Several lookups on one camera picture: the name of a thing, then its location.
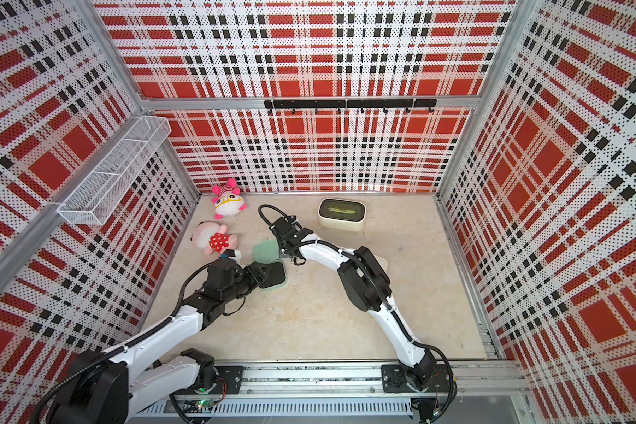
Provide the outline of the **green nail clipper case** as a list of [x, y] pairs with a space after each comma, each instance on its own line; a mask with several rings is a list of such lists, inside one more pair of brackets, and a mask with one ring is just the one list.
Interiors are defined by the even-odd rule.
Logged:
[[287, 283], [284, 262], [280, 258], [280, 248], [275, 240], [266, 240], [253, 247], [253, 261], [263, 268], [263, 282], [259, 289], [271, 291], [282, 288]]

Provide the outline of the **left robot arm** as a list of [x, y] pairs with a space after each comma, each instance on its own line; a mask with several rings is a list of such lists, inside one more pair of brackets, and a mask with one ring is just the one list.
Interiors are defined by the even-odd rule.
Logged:
[[104, 351], [85, 351], [68, 376], [36, 404], [30, 422], [125, 423], [155, 401], [192, 388], [209, 391], [225, 385], [214, 358], [191, 348], [157, 365], [183, 340], [205, 330], [233, 300], [245, 300], [256, 289], [284, 284], [284, 264], [251, 263], [241, 267], [222, 257], [187, 278], [203, 277], [192, 295], [180, 288], [171, 314], [127, 341]]

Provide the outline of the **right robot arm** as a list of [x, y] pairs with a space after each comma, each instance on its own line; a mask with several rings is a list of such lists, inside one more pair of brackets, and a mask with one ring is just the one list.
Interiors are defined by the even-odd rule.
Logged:
[[436, 373], [432, 350], [418, 340], [390, 289], [390, 279], [378, 259], [367, 247], [347, 249], [322, 240], [298, 224], [296, 217], [267, 221], [281, 254], [293, 261], [316, 261], [339, 276], [347, 298], [362, 312], [370, 314], [394, 347], [399, 364], [410, 384], [420, 388]]

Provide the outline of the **cream case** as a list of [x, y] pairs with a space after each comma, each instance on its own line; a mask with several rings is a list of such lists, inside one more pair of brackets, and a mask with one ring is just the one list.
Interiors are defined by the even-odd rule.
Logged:
[[383, 256], [379, 256], [379, 255], [375, 255], [376, 261], [379, 263], [379, 265], [381, 266], [381, 268], [384, 271], [388, 270], [388, 261], [383, 257]]

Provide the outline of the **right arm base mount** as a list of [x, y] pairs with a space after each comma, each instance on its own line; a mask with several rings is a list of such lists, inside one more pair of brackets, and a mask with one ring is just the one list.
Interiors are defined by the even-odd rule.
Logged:
[[399, 363], [382, 365], [381, 377], [385, 393], [447, 393], [452, 382], [447, 367], [438, 364], [424, 373]]

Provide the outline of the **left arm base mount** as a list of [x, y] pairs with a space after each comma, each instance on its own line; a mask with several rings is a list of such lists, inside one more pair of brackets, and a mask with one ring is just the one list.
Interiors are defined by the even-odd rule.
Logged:
[[199, 376], [191, 386], [175, 395], [235, 395], [240, 393], [245, 368], [242, 366], [214, 366]]

